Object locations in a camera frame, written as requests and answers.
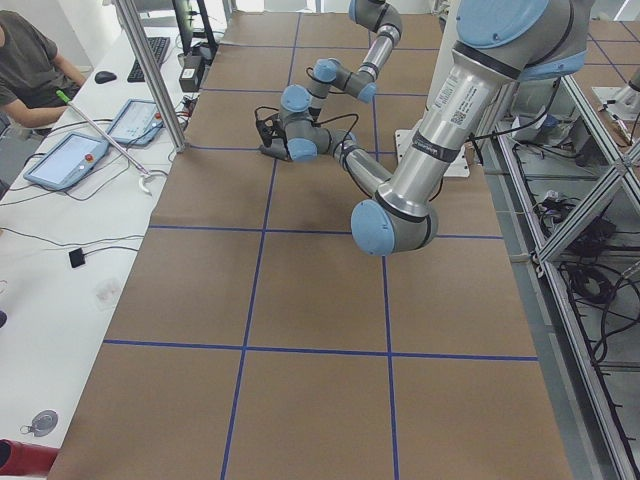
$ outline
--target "white table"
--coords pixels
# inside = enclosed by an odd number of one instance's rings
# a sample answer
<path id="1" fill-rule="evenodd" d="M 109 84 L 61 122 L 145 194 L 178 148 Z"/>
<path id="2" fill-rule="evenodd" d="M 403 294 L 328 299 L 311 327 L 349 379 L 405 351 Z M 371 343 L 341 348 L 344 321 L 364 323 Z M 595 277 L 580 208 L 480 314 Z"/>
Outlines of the white table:
<path id="1" fill-rule="evenodd" d="M 147 35 L 172 38 L 161 72 L 173 104 L 178 105 L 184 94 L 178 83 L 181 67 L 174 41 L 177 29 L 152 28 L 147 29 Z M 98 85 L 92 76 L 74 103 L 91 118 L 99 119 L 113 118 L 129 98 L 152 99 L 146 83 L 126 81 L 133 60 L 123 33 L 95 69 L 112 71 L 118 79 Z M 56 126 L 81 120 L 69 109 Z M 53 132 L 39 151 L 46 152 L 69 131 L 74 129 Z M 90 127 L 76 127 L 75 131 L 98 136 Z M 168 172 L 174 148 L 162 130 L 149 146 L 131 149 L 130 153 L 146 168 Z M 84 198 L 122 171 L 127 162 L 117 156 L 115 149 L 110 149 L 96 168 L 108 166 L 85 178 L 72 194 Z M 31 160 L 27 168 L 35 161 Z M 54 193 L 10 205 L 44 192 L 37 187 L 10 191 L 0 202 L 0 228 L 59 243 L 144 235 L 165 179 L 153 177 L 147 184 L 151 195 L 139 189 L 138 179 L 137 170 L 131 166 L 84 202 Z M 21 175 L 12 188 L 26 185 Z M 84 250 L 110 245 L 138 248 L 140 243 L 136 238 L 99 243 Z M 74 248 L 56 247 L 7 231 L 0 236 L 0 280 L 6 281 L 0 309 L 8 315 L 6 325 L 0 328 L 0 438 L 52 447 L 62 444 L 136 255 L 129 250 L 109 249 L 89 255 L 86 265 L 72 269 L 68 252 Z M 52 433 L 40 438 L 20 433 L 21 426 L 29 425 L 37 413 L 47 409 L 59 415 Z"/>

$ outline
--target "gray shirt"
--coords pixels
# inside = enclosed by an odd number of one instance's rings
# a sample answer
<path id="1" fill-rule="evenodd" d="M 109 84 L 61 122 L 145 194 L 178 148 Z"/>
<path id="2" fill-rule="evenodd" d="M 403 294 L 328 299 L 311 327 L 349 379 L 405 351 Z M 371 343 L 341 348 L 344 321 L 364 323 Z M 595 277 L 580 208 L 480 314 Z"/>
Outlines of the gray shirt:
<path id="1" fill-rule="evenodd" d="M 15 12 L 0 10 L 5 43 L 0 47 L 0 106 L 20 99 L 29 108 L 64 105 L 56 96 L 73 97 L 79 87 L 55 67 L 56 44 Z"/>

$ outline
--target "black mouse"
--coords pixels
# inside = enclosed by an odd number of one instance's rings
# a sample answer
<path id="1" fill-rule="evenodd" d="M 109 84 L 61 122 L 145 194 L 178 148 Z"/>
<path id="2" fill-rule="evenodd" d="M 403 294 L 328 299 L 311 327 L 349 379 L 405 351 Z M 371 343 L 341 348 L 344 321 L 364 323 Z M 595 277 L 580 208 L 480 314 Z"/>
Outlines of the black mouse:
<path id="1" fill-rule="evenodd" d="M 96 83 L 107 83 L 110 82 L 112 80 L 115 80 L 117 77 L 117 75 L 113 72 L 107 72 L 106 70 L 101 70 L 99 72 L 96 73 L 96 76 L 93 77 L 93 79 L 96 81 Z"/>

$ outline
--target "black keyboard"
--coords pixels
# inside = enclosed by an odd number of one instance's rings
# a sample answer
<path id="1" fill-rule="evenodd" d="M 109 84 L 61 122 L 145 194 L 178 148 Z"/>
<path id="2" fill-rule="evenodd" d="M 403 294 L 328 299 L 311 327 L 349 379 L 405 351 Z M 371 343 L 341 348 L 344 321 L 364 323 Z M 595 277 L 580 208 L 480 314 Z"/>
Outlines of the black keyboard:
<path id="1" fill-rule="evenodd" d="M 162 65 L 164 56 L 169 48 L 169 43 L 171 43 L 171 38 L 149 37 L 147 40 L 149 40 L 149 46 L 151 47 L 151 51 L 153 52 L 153 56 L 155 57 L 158 66 Z M 144 82 L 144 73 L 142 72 L 142 67 L 140 67 L 138 60 L 133 62 L 133 67 L 131 67 L 131 72 L 129 72 L 127 82 Z"/>

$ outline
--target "red cylinder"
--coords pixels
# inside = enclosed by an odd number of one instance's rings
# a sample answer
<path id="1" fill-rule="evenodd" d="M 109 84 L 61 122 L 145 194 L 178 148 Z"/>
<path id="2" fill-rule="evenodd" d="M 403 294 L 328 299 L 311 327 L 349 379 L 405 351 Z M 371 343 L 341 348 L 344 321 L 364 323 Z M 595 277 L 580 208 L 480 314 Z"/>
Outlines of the red cylinder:
<path id="1" fill-rule="evenodd" d="M 46 477 L 57 456 L 57 448 L 0 440 L 0 475 Z"/>

